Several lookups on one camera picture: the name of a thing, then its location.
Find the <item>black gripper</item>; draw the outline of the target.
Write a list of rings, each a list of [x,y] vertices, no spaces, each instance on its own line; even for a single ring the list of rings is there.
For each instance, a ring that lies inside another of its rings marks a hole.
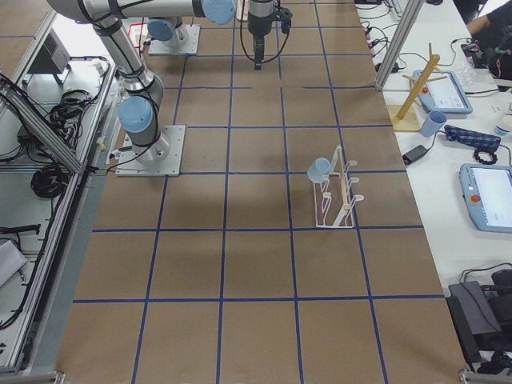
[[[254,69],[261,70],[265,57],[265,36],[276,15],[273,0],[249,0],[248,30],[253,35]]]

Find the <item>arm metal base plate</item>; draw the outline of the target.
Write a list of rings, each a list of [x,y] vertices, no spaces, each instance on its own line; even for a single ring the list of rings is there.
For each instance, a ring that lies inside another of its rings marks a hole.
[[[149,55],[177,56],[197,53],[200,25],[173,27],[171,24],[161,24],[157,23],[157,20],[152,20],[148,25],[148,32],[153,39]]]
[[[121,165],[115,168],[115,174],[119,177],[179,176],[185,136],[184,125],[161,126],[159,140],[141,157],[137,155],[145,148],[134,146],[121,152]]]

